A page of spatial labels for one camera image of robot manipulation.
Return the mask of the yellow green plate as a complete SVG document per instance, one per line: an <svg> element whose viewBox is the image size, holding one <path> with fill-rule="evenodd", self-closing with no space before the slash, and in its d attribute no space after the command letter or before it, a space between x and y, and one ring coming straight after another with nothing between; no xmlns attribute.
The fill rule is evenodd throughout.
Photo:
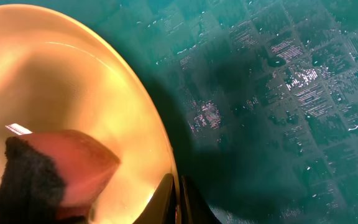
<svg viewBox="0 0 358 224"><path fill-rule="evenodd" d="M144 86L98 34L51 9L0 6L0 182L7 126L75 129L121 160L91 213L92 223L133 223L167 173L172 147Z"/></svg>

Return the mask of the red sponge with dark scourer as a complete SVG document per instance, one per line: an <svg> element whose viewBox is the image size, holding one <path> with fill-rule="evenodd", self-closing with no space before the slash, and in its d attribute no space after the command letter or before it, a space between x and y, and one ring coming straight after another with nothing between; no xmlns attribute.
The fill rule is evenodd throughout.
<svg viewBox="0 0 358 224"><path fill-rule="evenodd" d="M0 223L87 223L120 160L91 136L64 130L8 137Z"/></svg>

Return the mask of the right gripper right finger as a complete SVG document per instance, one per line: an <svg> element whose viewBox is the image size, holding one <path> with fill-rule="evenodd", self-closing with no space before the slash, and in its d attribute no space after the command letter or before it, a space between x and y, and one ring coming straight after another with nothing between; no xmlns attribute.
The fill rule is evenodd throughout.
<svg viewBox="0 0 358 224"><path fill-rule="evenodd" d="M180 206L182 224L221 224L188 176L180 179Z"/></svg>

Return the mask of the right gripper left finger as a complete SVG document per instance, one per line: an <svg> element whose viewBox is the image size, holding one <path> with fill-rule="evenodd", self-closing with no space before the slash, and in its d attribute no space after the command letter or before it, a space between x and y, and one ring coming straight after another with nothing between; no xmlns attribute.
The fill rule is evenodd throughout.
<svg viewBox="0 0 358 224"><path fill-rule="evenodd" d="M174 177L165 174L144 211L133 224L176 224Z"/></svg>

